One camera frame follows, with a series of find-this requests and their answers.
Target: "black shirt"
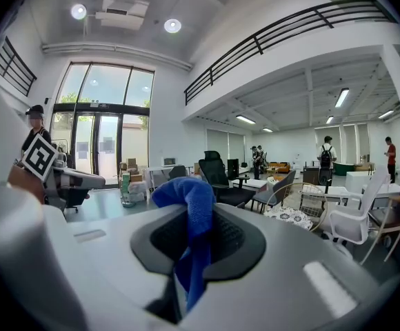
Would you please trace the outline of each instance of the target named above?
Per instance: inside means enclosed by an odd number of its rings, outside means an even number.
[[[28,148],[30,147],[30,145],[32,144],[32,141],[34,140],[34,137],[39,134],[40,132],[42,132],[42,137],[44,140],[46,140],[48,143],[51,144],[51,136],[50,133],[44,128],[42,127],[40,129],[40,131],[38,131],[36,134],[34,133],[34,129],[30,130],[30,133],[27,136],[27,139],[24,141],[23,145],[22,145],[22,150],[26,151],[28,150]]]

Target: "white shirt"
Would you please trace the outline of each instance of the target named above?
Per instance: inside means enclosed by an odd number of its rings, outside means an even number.
[[[325,144],[323,144],[320,148],[319,148],[319,158],[321,158],[321,155],[323,154],[323,151],[324,150],[327,150],[327,151],[329,151],[329,148],[330,147],[332,147],[331,149],[330,149],[330,155],[332,156],[332,160],[330,161],[330,167],[331,168],[333,168],[333,159],[334,158],[337,158],[337,152],[335,151],[335,148],[332,146],[332,145],[330,145],[329,143],[325,143]]]

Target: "chair leg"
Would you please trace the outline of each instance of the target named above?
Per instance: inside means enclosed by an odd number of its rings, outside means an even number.
[[[370,249],[367,251],[367,254],[364,256],[364,259],[359,263],[359,265],[362,265],[363,263],[366,262],[368,256],[372,252],[374,246],[377,244],[380,237],[381,237],[381,232],[378,233],[377,237],[375,238],[374,242],[372,243],[372,246],[370,246]]]
[[[396,248],[396,245],[398,244],[399,239],[400,239],[400,231],[399,231],[398,237],[396,238],[396,240],[393,243],[392,248],[390,249],[390,251],[388,252],[386,258],[384,259],[384,262],[386,262],[388,260],[388,258],[392,254],[393,250]]]

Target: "cap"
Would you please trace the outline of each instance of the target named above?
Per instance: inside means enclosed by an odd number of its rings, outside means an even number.
[[[43,114],[43,106],[41,106],[40,104],[32,106],[29,110],[26,111],[26,115],[29,115],[30,113],[33,113],[33,112],[38,112],[38,113]]]

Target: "backpack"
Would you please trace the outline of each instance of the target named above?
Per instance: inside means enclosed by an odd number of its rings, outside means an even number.
[[[323,152],[321,153],[321,167],[322,168],[330,168],[330,162],[332,161],[332,155],[330,154],[330,150],[332,149],[332,146],[328,150],[324,149],[323,147]]]

